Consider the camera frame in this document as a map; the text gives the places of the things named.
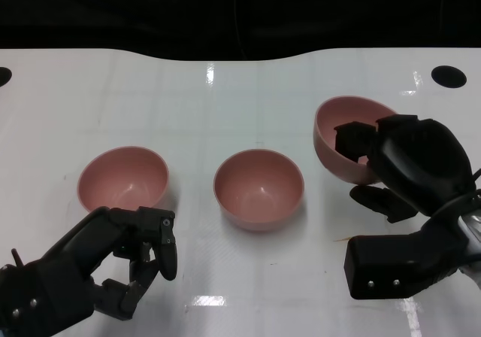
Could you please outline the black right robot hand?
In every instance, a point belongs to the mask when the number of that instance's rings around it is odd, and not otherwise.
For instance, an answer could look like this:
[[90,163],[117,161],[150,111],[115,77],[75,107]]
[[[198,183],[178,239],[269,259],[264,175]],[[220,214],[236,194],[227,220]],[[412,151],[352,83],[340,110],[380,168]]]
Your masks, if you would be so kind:
[[459,215],[476,197],[476,179],[464,148],[443,124],[394,114],[375,125],[353,121],[335,127],[335,150],[368,170],[385,186],[353,187],[350,197],[390,223],[422,213]]

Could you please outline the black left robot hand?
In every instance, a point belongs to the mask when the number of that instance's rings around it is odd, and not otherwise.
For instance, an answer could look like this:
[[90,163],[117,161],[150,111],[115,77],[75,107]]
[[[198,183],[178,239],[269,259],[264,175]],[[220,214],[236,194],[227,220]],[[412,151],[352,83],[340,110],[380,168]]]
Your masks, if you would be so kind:
[[[100,207],[83,218],[44,255],[68,254],[86,282],[96,311],[117,320],[130,320],[138,302],[161,274],[177,276],[175,213],[139,207],[135,211]],[[129,261],[129,283],[107,279],[97,285],[91,274],[109,255]]]

